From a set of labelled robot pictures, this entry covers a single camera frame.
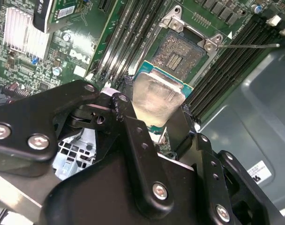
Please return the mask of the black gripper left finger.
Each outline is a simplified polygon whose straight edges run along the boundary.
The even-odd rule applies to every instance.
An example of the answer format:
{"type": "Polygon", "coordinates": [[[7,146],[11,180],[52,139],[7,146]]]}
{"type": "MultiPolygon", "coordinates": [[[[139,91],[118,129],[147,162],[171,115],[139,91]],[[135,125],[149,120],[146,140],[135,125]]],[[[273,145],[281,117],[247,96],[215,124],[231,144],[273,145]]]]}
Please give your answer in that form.
{"type": "Polygon", "coordinates": [[[81,128],[108,134],[108,143],[101,146],[90,170],[105,166],[118,142],[139,211],[169,213],[173,209],[169,181],[131,101],[121,93],[106,97],[83,80],[0,106],[0,172],[44,175],[60,140],[81,128]]]}

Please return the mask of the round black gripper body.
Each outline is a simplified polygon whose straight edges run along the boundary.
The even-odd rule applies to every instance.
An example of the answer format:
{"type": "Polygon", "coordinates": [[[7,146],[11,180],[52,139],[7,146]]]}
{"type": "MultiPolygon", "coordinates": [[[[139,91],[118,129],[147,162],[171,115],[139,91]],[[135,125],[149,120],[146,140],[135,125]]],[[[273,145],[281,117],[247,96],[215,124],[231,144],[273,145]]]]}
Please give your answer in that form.
{"type": "Polygon", "coordinates": [[[114,153],[101,162],[60,182],[46,197],[43,225],[211,225],[199,201],[196,173],[160,156],[174,193],[174,208],[160,220],[138,210],[129,183],[124,156],[114,153]]]}

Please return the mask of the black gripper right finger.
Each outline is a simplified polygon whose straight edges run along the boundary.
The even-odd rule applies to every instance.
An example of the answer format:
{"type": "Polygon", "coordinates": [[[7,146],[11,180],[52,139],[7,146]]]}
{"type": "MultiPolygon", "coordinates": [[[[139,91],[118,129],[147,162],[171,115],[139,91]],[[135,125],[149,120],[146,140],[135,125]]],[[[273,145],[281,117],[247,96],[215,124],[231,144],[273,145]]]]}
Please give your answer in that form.
{"type": "Polygon", "coordinates": [[[215,153],[186,105],[167,122],[176,160],[195,172],[198,219],[206,225],[285,225],[285,217],[230,152],[215,153]]]}

